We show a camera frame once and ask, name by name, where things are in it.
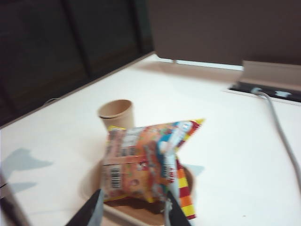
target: snack bag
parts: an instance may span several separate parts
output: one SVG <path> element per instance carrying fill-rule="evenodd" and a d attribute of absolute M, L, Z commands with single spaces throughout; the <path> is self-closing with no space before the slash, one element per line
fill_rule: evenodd
<path fill-rule="evenodd" d="M 184 200 L 181 199 L 181 186 L 186 177 L 180 170 L 176 151 L 202 121 L 178 121 L 132 129 L 112 128 L 103 162 L 105 201 L 125 197 L 150 203 L 165 201 L 170 190 L 181 204 Z"/>

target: white tabletop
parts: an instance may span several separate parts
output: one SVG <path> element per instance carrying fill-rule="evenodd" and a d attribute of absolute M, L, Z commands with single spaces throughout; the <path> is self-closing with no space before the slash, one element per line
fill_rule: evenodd
<path fill-rule="evenodd" d="M 2 173 L 32 225 L 64 225 L 87 200 L 81 187 L 104 154 L 97 108 L 130 99 L 136 126 L 206 118 L 179 152 L 203 169 L 196 225 L 299 226 L 297 182 L 266 102 L 225 92 L 240 75 L 152 55 L 3 128 Z M 301 106 L 274 104 L 301 162 Z"/>

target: cable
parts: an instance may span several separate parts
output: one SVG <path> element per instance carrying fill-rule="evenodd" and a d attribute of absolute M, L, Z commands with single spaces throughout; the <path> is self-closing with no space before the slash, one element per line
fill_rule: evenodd
<path fill-rule="evenodd" d="M 61 100 L 61 98 L 51 98 L 51 99 L 49 99 L 48 101 L 46 101 L 46 102 L 43 104 L 43 106 L 44 106 L 45 104 L 48 104 L 49 102 L 51 102 L 51 101 L 53 101 L 53 100 Z"/>
<path fill-rule="evenodd" d="M 268 101 L 268 104 L 269 104 L 269 109 L 271 111 L 271 114 L 273 116 L 273 120 L 274 120 L 274 123 L 276 125 L 276 128 L 277 128 L 277 131 L 280 135 L 280 138 L 286 148 L 286 152 L 288 154 L 288 156 L 290 157 L 290 160 L 293 164 L 293 168 L 295 170 L 295 174 L 296 174 L 296 177 L 297 177 L 297 182 L 298 182 L 298 186 L 299 186 L 299 192 L 300 192 L 300 195 L 301 195 L 301 169 L 300 169 L 300 165 L 298 164 L 298 161 L 293 153 L 293 150 L 290 146 L 290 144 L 288 143 L 288 140 L 281 128 L 281 125 L 279 123 L 279 119 L 276 115 L 276 111 L 274 109 L 274 106 L 273 106 L 273 103 L 272 103 L 272 100 L 271 98 L 269 97 L 268 94 L 264 93 L 264 92 L 260 92 L 261 88 L 254 88 L 251 90 L 251 93 L 255 94 L 255 95 L 259 95 L 259 96 L 264 96 L 267 101 Z"/>

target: red and yellow stripe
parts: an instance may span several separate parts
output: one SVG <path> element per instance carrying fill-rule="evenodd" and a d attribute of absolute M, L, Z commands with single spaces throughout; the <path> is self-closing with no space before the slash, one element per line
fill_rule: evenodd
<path fill-rule="evenodd" d="M 187 217 L 187 219 L 193 219 L 196 217 L 194 207 L 192 204 L 190 190 L 188 187 L 187 179 L 185 176 L 184 169 L 177 159 L 177 175 L 180 189 L 180 207 Z"/>

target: brown paper cup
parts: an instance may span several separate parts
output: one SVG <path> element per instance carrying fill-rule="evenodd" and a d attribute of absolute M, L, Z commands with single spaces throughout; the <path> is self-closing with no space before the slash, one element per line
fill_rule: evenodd
<path fill-rule="evenodd" d="M 101 106 L 97 115 L 102 119 L 106 128 L 110 126 L 125 129 L 134 127 L 133 103 L 129 100 L 114 100 Z"/>

